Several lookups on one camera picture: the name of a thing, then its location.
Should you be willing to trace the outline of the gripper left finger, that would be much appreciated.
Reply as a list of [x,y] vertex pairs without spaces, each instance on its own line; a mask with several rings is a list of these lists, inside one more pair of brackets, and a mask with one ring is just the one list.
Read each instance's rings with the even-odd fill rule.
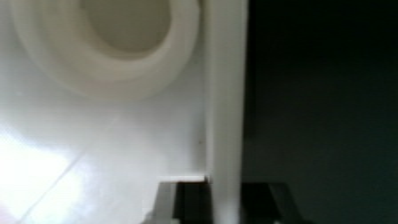
[[212,192],[205,181],[162,182],[141,224],[212,224]]

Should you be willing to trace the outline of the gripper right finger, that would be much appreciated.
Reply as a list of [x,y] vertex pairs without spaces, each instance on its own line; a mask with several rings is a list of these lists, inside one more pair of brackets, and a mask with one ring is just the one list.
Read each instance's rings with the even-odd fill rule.
[[253,182],[242,185],[242,224],[311,224],[287,183]]

